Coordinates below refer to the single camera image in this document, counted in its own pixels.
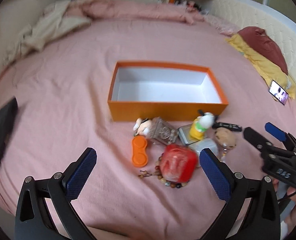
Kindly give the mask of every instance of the white quilted headboard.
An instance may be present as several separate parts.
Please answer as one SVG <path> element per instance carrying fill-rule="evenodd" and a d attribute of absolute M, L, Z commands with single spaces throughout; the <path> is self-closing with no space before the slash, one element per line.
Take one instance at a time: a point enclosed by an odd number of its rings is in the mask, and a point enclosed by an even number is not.
<path fill-rule="evenodd" d="M 258 26 L 280 47 L 289 74 L 296 82 L 296 23 L 278 11 L 252 0 L 214 0 L 211 14 L 240 28 Z"/>

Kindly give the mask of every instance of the open cardboard box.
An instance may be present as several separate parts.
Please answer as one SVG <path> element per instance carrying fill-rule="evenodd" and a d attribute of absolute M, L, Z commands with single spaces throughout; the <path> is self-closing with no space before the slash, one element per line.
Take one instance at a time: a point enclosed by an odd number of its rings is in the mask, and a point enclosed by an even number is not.
<path fill-rule="evenodd" d="M 108 105 L 114 121 L 161 117 L 193 121 L 198 109 L 221 114 L 228 101 L 207 67 L 165 62 L 117 62 Z"/>

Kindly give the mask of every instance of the black bag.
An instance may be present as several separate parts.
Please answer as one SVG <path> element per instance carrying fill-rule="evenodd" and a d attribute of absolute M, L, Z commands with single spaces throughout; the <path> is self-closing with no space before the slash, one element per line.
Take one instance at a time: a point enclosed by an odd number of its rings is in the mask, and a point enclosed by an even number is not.
<path fill-rule="evenodd" d="M 18 105 L 16 98 L 13 98 L 2 109 L 0 109 L 0 162 L 4 156 L 6 144 L 13 131 Z"/>

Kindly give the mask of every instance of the blue gripper pad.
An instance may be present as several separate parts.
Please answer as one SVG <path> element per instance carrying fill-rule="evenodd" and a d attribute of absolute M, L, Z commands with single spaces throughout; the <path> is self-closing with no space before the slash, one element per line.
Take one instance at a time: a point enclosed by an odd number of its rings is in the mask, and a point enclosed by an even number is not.
<path fill-rule="evenodd" d="M 70 176 L 69 180 L 66 183 L 65 195 L 68 201 L 78 198 L 96 163 L 96 151 L 94 149 L 91 149 L 80 162 L 78 167 L 75 169 L 75 172 Z"/>
<path fill-rule="evenodd" d="M 286 141 L 286 133 L 280 130 L 278 127 L 276 127 L 272 123 L 270 122 L 266 123 L 264 128 L 269 134 L 277 138 L 280 142 Z"/>
<path fill-rule="evenodd" d="M 205 150 L 201 151 L 199 160 L 218 198 L 228 202 L 231 198 L 231 186 L 227 178 Z"/>

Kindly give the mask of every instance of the phone screen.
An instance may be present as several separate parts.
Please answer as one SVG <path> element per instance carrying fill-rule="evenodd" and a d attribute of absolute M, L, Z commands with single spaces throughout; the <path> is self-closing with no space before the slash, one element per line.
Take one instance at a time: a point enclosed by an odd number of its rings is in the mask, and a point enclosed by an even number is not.
<path fill-rule="evenodd" d="M 286 101 L 289 97 L 288 93 L 279 86 L 274 80 L 270 86 L 269 92 L 283 105 L 286 104 Z"/>

